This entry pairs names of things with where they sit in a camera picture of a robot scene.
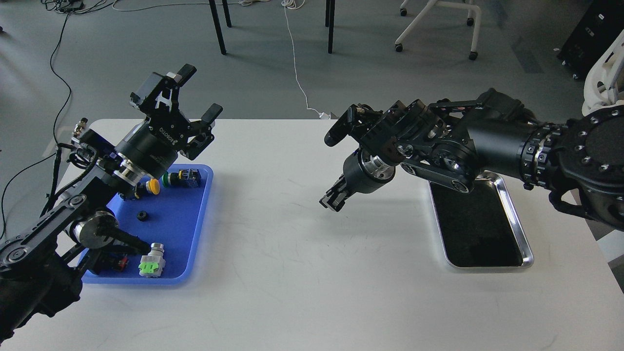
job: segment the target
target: power strip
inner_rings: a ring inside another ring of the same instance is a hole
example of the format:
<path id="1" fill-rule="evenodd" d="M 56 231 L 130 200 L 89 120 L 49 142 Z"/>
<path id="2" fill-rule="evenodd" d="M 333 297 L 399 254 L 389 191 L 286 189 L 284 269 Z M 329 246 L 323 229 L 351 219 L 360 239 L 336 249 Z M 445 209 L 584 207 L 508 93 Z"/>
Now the power strip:
<path id="1" fill-rule="evenodd" d="M 72 13 L 84 9 L 82 0 L 62 0 L 57 9 L 61 13 Z"/>

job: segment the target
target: white table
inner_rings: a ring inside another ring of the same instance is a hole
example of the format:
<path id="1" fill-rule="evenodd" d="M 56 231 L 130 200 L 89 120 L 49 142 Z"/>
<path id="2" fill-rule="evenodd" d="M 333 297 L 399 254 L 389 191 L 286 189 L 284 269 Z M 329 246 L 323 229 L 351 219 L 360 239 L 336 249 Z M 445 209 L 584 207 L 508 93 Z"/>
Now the white table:
<path id="1" fill-rule="evenodd" d="M 137 122 L 92 128 L 115 144 Z M 81 301 L 33 317 L 2 349 L 622 349 L 624 295 L 582 219 L 507 178 L 534 265 L 452 269 L 421 179 L 400 170 L 340 213 L 318 204 L 356 147 L 326 147 L 331 124 L 217 120 L 195 161 L 215 176 L 190 279 L 85 284 Z"/>

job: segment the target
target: blue tray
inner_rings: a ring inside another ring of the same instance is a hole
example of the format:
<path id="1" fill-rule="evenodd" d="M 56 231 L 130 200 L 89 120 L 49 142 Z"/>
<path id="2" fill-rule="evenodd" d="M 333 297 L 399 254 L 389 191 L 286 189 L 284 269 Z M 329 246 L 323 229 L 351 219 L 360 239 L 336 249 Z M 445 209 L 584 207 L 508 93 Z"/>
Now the blue tray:
<path id="1" fill-rule="evenodd" d="M 140 284 L 174 285 L 184 281 L 193 269 L 197 242 L 202 233 L 203 216 L 206 213 L 213 172 L 206 165 L 174 164 L 169 172 L 180 169 L 198 169 L 202 175 L 199 188 L 166 188 L 160 194 L 139 200 L 123 201 L 119 195 L 108 204 L 119 227 L 140 237 L 148 243 L 160 242 L 165 246 L 165 268 L 159 278 L 139 275 L 140 255 L 129 255 L 129 263 L 123 272 L 103 270 L 99 275 L 87 272 L 82 281 L 88 284 Z M 140 222 L 137 213 L 144 210 L 148 220 Z"/>

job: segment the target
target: white chair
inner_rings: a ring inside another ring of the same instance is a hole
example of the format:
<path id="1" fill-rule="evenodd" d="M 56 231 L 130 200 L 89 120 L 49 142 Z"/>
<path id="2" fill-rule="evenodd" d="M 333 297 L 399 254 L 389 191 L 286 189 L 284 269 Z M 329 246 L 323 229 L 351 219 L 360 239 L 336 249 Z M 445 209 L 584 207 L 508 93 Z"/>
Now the white chair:
<path id="1" fill-rule="evenodd" d="M 409 0 L 404 0 L 401 4 L 401 16 L 405 16 L 407 14 L 407 9 L 405 6 Z M 450 1 L 440 1 L 440 0 L 428 0 L 424 9 L 414 18 L 412 23 L 405 28 L 405 31 L 396 39 L 394 42 L 394 49 L 397 52 L 403 51 L 403 39 L 414 29 L 414 26 L 429 12 L 434 6 L 441 7 L 451 7 L 453 9 L 467 9 L 468 10 L 468 19 L 466 20 L 466 24 L 468 26 L 474 26 L 474 31 L 472 32 L 472 45 L 470 47 L 470 55 L 468 56 L 471 60 L 476 60 L 477 56 L 477 42 L 479 41 L 479 29 L 481 28 L 481 9 L 474 4 L 474 0 L 464 0 L 464 2 L 450 2 Z"/>

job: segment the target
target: white cable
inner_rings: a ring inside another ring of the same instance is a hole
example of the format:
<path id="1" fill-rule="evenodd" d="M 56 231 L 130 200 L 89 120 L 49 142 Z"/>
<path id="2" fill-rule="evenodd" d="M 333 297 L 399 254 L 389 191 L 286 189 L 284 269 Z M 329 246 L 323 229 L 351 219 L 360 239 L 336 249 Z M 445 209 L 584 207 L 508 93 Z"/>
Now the white cable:
<path id="1" fill-rule="evenodd" d="M 297 3 L 295 2 L 295 0 L 281 0 L 281 5 L 284 6 L 285 9 L 289 9 L 289 10 L 298 10 L 305 3 L 306 3 L 306 0 L 303 0 L 301 5 L 297 6 Z"/>
<path id="2" fill-rule="evenodd" d="M 327 114 L 325 112 L 322 112 L 322 113 L 318 112 L 317 109 L 313 109 L 312 107 L 310 107 L 310 105 L 308 104 L 308 95 L 306 95 L 306 92 L 303 91 L 303 88 L 301 87 L 301 83 L 299 83 L 299 77 L 297 76 L 297 60 L 296 60 L 296 56 L 295 56 L 295 40 L 293 39 L 293 33 L 290 31 L 290 23 L 288 22 L 288 15 L 286 13 L 286 9 L 296 10 L 296 9 L 301 8 L 301 6 L 303 6 L 304 3 L 305 3 L 305 0 L 301 3 L 301 5 L 297 6 L 295 4 L 295 0 L 282 0 L 282 2 L 281 2 L 281 5 L 284 7 L 284 16 L 286 17 L 286 26 L 288 28 L 288 34 L 290 34 L 290 42 L 293 45 L 293 67 L 295 68 L 295 80 L 297 81 L 297 85 L 299 86 L 299 89 L 303 93 L 303 96 L 306 98 L 306 110 L 316 111 L 316 113 L 318 113 L 318 117 L 319 118 L 321 118 L 321 119 L 328 119 L 329 118 L 329 114 Z"/>
<path id="3" fill-rule="evenodd" d="M 269 1 L 271 0 L 240 0 L 238 4 L 241 6 L 249 6 L 253 4 L 254 2 L 269 2 Z"/>

